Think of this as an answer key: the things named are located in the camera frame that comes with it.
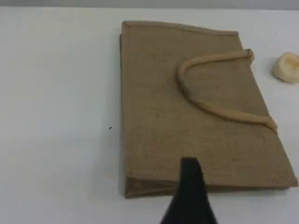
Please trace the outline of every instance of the small round object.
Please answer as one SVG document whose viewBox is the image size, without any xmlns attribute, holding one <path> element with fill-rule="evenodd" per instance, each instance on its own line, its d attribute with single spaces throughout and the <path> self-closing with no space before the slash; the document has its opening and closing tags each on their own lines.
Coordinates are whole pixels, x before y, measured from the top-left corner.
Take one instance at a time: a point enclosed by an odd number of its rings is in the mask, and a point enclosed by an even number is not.
<svg viewBox="0 0 299 224">
<path fill-rule="evenodd" d="M 299 56 L 294 53 L 284 53 L 273 65 L 273 74 L 287 82 L 299 82 Z"/>
</svg>

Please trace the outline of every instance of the beige fabric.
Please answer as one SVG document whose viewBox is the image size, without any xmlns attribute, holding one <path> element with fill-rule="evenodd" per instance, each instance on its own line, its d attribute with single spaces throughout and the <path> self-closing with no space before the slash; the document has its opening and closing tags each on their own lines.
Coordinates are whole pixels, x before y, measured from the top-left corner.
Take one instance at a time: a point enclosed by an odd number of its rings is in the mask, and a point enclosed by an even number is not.
<svg viewBox="0 0 299 224">
<path fill-rule="evenodd" d="M 237 32 L 161 22 L 123 22 L 121 82 L 126 197 L 171 194 L 183 156 L 198 158 L 208 188 L 297 186 L 277 133 L 261 124 L 223 119 L 186 100 L 178 68 L 195 57 L 243 51 Z M 269 117 L 251 58 L 186 70 L 200 100 Z"/>
</svg>

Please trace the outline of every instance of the gray wall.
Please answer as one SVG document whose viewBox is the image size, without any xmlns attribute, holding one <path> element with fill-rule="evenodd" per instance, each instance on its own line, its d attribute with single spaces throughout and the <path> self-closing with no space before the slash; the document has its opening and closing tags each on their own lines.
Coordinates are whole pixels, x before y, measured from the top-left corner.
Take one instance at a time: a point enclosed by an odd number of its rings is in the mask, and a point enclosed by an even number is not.
<svg viewBox="0 0 299 224">
<path fill-rule="evenodd" d="M 298 0 L 0 0 L 2 6 L 299 9 Z"/>
</svg>

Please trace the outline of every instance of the bag handle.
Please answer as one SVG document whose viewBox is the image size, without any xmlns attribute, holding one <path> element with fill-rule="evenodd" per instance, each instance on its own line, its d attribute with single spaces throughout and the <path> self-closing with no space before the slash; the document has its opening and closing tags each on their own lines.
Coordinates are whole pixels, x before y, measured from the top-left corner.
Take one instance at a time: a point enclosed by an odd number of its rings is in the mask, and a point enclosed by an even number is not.
<svg viewBox="0 0 299 224">
<path fill-rule="evenodd" d="M 220 62 L 226 60 L 234 60 L 241 58 L 250 58 L 251 61 L 254 60 L 254 54 L 250 49 L 242 51 L 234 51 L 222 54 L 213 54 L 207 56 L 195 57 L 184 61 L 178 69 L 178 82 L 182 88 L 183 94 L 187 100 L 206 112 L 209 112 L 218 117 L 244 122 L 261 124 L 267 128 L 277 132 L 277 124 L 270 116 L 259 116 L 251 113 L 240 112 L 235 110 L 230 110 L 222 106 L 214 105 L 207 101 L 201 100 L 196 93 L 194 93 L 187 85 L 186 71 L 195 65 L 200 65 L 204 63 Z"/>
</svg>

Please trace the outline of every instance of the white surface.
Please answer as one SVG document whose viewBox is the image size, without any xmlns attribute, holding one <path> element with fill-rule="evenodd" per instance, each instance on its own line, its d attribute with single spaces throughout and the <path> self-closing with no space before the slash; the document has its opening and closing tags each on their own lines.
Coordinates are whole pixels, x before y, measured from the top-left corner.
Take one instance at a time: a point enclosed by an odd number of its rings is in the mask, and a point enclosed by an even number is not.
<svg viewBox="0 0 299 224">
<path fill-rule="evenodd" d="M 299 12 L 3 7 L 1 224 L 159 223 L 170 197 L 119 194 L 123 20 L 238 30 L 299 175 L 299 85 L 269 73 L 282 53 L 299 53 Z M 299 189 L 210 194 L 210 201 L 220 224 L 298 222 Z"/>
</svg>

